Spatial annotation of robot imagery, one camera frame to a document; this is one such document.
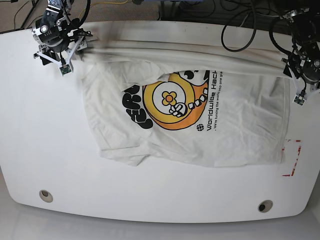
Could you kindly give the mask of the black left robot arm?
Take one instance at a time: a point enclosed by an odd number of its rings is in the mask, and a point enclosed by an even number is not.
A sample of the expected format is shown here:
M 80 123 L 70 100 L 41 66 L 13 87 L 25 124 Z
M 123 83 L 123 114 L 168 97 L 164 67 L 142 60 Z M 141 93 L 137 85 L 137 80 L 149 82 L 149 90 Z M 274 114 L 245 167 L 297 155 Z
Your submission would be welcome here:
M 320 92 L 320 2 L 280 0 L 277 6 L 291 29 L 292 52 L 286 69 L 294 81 L 298 102 Z

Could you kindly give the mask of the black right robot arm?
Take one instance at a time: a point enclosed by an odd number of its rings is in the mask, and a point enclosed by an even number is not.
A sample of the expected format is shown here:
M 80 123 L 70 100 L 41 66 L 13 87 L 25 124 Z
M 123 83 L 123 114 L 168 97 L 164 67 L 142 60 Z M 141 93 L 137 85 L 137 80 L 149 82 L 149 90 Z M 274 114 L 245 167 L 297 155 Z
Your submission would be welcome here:
M 42 64 L 56 64 L 64 76 L 74 71 L 72 57 L 88 47 L 87 37 L 92 37 L 90 31 L 82 28 L 90 11 L 91 1 L 86 2 L 82 18 L 70 19 L 72 0 L 49 0 L 41 19 L 31 27 L 38 50 L 33 58 L 39 58 Z

